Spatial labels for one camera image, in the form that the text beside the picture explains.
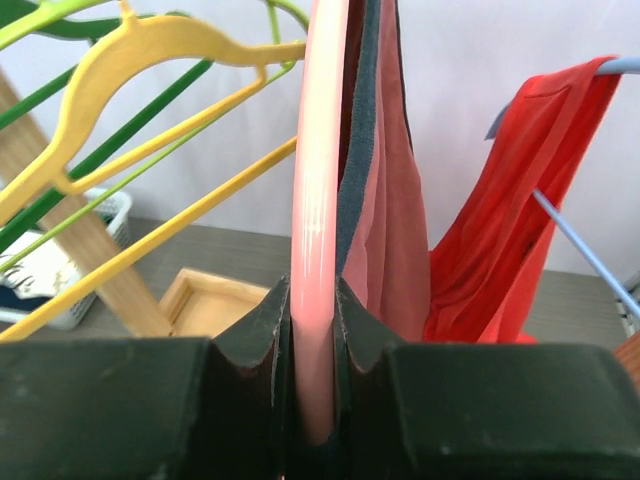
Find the wooden tray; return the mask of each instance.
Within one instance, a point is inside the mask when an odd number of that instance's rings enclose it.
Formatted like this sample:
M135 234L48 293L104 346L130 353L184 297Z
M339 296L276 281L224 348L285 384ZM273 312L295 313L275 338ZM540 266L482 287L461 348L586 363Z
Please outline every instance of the wooden tray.
M268 288L183 268L162 297L160 308L173 335L215 337L255 308Z

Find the pink garment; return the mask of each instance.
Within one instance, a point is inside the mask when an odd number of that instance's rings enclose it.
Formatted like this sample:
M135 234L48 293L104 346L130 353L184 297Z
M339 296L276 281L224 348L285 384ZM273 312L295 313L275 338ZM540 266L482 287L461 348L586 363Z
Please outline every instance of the pink garment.
M418 342L429 315L430 263L420 175L405 121L398 35L396 2L381 0L373 158L342 276L371 314Z

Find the wooden floor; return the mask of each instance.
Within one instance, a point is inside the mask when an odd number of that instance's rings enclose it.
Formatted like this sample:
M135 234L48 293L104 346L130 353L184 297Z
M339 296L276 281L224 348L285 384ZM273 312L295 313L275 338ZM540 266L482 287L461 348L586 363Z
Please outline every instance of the wooden floor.
M139 238L158 222L131 220ZM270 287L289 270L290 239L190 226L136 267L159 299L182 267L217 273ZM613 348L624 338L613 297L597 277L545 272L526 331L543 342L582 342ZM44 328L31 339L121 337L128 332L96 300L82 323L69 332Z

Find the wall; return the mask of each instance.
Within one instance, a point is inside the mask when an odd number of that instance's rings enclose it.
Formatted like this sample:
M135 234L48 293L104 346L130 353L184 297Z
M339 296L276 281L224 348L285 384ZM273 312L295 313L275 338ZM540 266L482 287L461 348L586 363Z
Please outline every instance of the wall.
M133 0L139 12L168 11L175 1ZM297 2L306 11L310 0ZM270 41L257 0L189 0L186 11L246 43ZM469 194L491 147L483 140L495 115L531 75L609 53L640 54L640 3L635 0L484 2L399 0L404 67L416 160L428 209L431 245ZM79 17L114 16L115 2ZM303 38L281 15L285 40ZM32 35L0 53L0 65L22 94L77 62L83 43ZM160 65L137 76L109 104L90 151L193 61ZM187 118L253 78L251 70L214 66L121 151ZM268 87L128 187L137 215L168 218L295 134L301 68ZM640 269L640 79L627 76L607 112L564 205L576 230L621 278ZM51 134L60 97L36 115ZM204 216L200 223L289 234L293 159ZM557 234L547 268L591 273Z

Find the blue hanger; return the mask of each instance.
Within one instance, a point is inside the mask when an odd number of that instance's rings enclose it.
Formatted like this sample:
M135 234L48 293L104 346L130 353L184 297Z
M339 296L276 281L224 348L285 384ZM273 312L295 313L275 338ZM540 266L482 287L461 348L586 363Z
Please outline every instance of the blue hanger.
M635 73L640 74L640 57L625 57L625 58L616 58L614 60L609 60L608 62L600 65L600 68L596 71L596 75L618 75L625 73ZM500 124L502 123L502 119L504 118L509 105L504 107L502 111L498 114L496 119L493 121L493 125L489 129L489 133L485 137L485 140L490 140L495 138L496 133L498 132L498 128L500 128ZM554 207L553 204L549 201L544 194L538 190L537 188L533 191L534 198L538 201L540 206L543 208L545 212L551 217L551 219L555 222L558 228L566 235L569 241L573 244L574 247L578 249L578 251L582 254L584 259L593 267L593 269L602 277L602 279L611 287L611 289L618 296L620 301L625 304L625 306L629 309L636 318L640 319L640 305L636 300L631 296L628 290L616 279L616 277L607 269L607 267L602 263L602 261L598 258L598 256L589 248L589 246L585 243L582 238L575 232L575 230L569 225L569 223L560 215Z
M640 57L615 58L600 65L600 68L596 71L596 75L621 75L624 73L640 74ZM504 114L507 113L509 105L511 105L511 103L504 107L493 121L487 136L484 138L485 140L496 138L498 128L500 128L500 124L502 123Z

